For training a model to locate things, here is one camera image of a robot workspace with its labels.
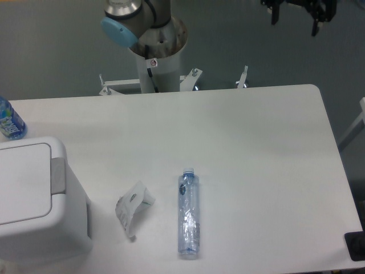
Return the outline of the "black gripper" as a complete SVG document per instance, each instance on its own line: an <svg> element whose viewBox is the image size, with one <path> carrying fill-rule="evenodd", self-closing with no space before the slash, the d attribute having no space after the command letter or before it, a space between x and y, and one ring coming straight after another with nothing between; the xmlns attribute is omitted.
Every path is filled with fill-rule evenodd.
<svg viewBox="0 0 365 274"><path fill-rule="evenodd" d="M260 0L262 6L266 6L271 11L271 24L275 25L279 21L280 5L288 3L294 6L303 7L313 19L311 36L315 37L319 31L320 21L331 21L336 15L337 1L335 0Z"/></svg>

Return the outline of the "silver robot arm blue cap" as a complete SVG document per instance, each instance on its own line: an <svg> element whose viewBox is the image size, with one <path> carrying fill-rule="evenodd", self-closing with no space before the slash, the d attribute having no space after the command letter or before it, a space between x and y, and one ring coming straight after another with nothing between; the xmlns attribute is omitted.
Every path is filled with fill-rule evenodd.
<svg viewBox="0 0 365 274"><path fill-rule="evenodd" d="M313 19L311 36L316 36L321 23L336 15L337 1L286 1L302 7ZM171 19L171 1L105 1L104 33L116 44L130 48L149 29L160 29Z"/></svg>

